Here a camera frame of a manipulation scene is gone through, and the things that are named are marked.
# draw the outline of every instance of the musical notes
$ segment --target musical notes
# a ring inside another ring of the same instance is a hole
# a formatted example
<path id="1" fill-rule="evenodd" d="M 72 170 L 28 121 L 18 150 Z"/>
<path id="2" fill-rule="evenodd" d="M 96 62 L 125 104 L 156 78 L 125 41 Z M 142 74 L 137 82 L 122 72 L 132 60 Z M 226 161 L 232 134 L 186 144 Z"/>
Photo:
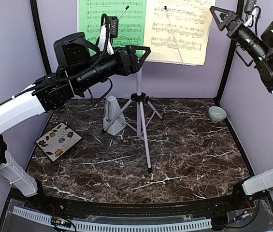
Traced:
<path id="1" fill-rule="evenodd" d="M 187 51 L 196 50 L 201 51 L 202 44 L 197 43 L 195 41 L 184 41 L 184 40 L 178 40 L 177 41 L 179 48 Z M 168 38 L 157 38 L 152 37 L 151 38 L 151 44 L 155 47 L 159 46 L 165 46 L 167 48 L 177 49 L 176 43 L 172 37 Z"/>
<path id="2" fill-rule="evenodd" d="M 79 0 L 79 30 L 95 44 L 101 31 L 101 16 L 120 16 L 126 6 L 130 8 L 119 20 L 118 37 L 113 47 L 142 46 L 146 16 L 146 0 Z"/>
<path id="3" fill-rule="evenodd" d="M 176 20 L 182 20 L 186 22 L 194 22 L 194 24 L 205 24 L 206 16 L 201 14 L 196 14 L 194 12 L 184 11 L 184 10 L 176 10 L 176 9 L 168 9 L 169 16 Z M 158 18 L 165 18 L 166 12 L 162 7 L 155 8 L 154 15 Z"/>
<path id="4" fill-rule="evenodd" d="M 101 15 L 119 16 L 113 47 L 148 46 L 147 61 L 203 65 L 212 22 L 210 7 L 216 0 L 78 0 L 79 30 L 95 44 Z M 164 6 L 168 8 L 169 19 Z"/>
<path id="5" fill-rule="evenodd" d="M 147 0 L 147 60 L 203 65 L 212 22 L 209 8 L 214 4 L 215 0 Z"/>
<path id="6" fill-rule="evenodd" d="M 208 11 L 211 5 L 207 0 L 159 0 L 159 3 L 175 4 L 176 6 L 188 6 L 198 8 L 201 11 Z"/>
<path id="7" fill-rule="evenodd" d="M 120 15 L 122 11 L 87 11 L 87 19 L 100 19 L 102 14 L 107 15 Z M 121 18 L 122 19 L 141 19 L 143 17 L 142 11 L 127 11 Z"/>
<path id="8" fill-rule="evenodd" d="M 143 0 L 86 0 L 87 6 L 143 5 Z"/>
<path id="9" fill-rule="evenodd" d="M 113 46 L 124 46 L 124 45 L 136 45 L 141 46 L 141 38 L 140 37 L 128 37 L 128 36 L 118 36 L 116 39 L 114 39 Z"/>
<path id="10" fill-rule="evenodd" d="M 101 29 L 100 29 L 99 24 L 87 25 L 87 32 L 89 32 L 89 33 L 100 32 L 100 30 Z M 142 25 L 140 23 L 138 23 L 138 24 L 119 24 L 118 31 L 120 33 L 123 33 L 123 32 L 128 32 L 128 33 L 142 32 Z"/>
<path id="11" fill-rule="evenodd" d="M 197 28 L 188 28 L 179 25 L 173 25 L 172 28 L 175 34 L 191 36 L 192 38 L 202 38 L 204 36 L 204 30 L 197 29 Z M 156 32 L 164 32 L 167 31 L 169 34 L 172 34 L 172 29 L 170 24 L 163 24 L 163 23 L 153 23 L 152 30 Z"/>

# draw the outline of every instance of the white metronome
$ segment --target white metronome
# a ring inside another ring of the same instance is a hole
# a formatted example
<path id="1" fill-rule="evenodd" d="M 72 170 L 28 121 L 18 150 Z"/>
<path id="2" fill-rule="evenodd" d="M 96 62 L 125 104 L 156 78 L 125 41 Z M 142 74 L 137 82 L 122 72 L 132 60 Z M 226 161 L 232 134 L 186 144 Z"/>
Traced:
<path id="1" fill-rule="evenodd" d="M 103 128 L 105 128 L 111 120 L 114 118 L 114 116 L 121 110 L 119 103 L 117 101 L 117 98 L 114 96 L 109 96 L 105 100 L 105 108 L 104 108 L 104 119 L 103 119 Z M 111 135 L 117 135 L 119 132 L 121 132 L 125 127 L 126 124 L 126 118 L 123 115 L 123 113 L 113 122 L 113 124 L 109 127 L 107 130 L 107 133 Z"/>

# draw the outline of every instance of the light green bowl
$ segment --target light green bowl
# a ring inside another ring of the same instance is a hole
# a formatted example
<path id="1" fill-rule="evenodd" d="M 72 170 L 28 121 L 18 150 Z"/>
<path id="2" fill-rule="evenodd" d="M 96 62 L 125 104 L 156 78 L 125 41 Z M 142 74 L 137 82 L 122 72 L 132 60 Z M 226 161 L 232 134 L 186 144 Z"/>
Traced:
<path id="1" fill-rule="evenodd" d="M 226 119 L 227 112 L 225 112 L 224 109 L 218 107 L 218 106 L 212 106 L 208 110 L 209 112 L 209 117 L 213 122 L 221 122 L 224 119 Z"/>

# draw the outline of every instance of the floral tile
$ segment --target floral tile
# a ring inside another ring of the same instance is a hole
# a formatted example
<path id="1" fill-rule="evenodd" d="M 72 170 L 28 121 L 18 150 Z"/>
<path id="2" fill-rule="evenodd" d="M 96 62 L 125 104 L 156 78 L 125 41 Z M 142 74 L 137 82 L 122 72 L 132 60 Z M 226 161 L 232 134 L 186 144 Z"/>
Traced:
<path id="1" fill-rule="evenodd" d="M 36 143 L 51 161 L 56 161 L 81 139 L 82 137 L 75 131 L 64 123 L 60 123 Z"/>

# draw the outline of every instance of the dark brown marble surface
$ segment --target dark brown marble surface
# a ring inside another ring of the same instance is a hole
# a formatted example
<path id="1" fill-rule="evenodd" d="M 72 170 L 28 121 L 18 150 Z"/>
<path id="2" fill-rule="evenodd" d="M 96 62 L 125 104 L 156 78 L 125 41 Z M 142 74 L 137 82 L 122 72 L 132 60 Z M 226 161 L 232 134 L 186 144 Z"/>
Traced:
<path id="1" fill-rule="evenodd" d="M 119 100 L 122 107 L 127 100 Z M 249 177 L 226 126 L 213 123 L 208 99 L 154 99 L 163 114 L 147 128 L 153 174 L 147 172 L 144 142 L 126 127 L 117 136 L 102 134 L 104 103 L 70 100 L 53 114 L 46 131 L 64 122 L 82 140 L 52 162 L 37 148 L 28 172 L 47 195 L 100 203 L 172 203 L 231 194 Z M 146 105 L 147 120 L 152 110 Z M 132 103 L 125 112 L 135 122 Z"/>

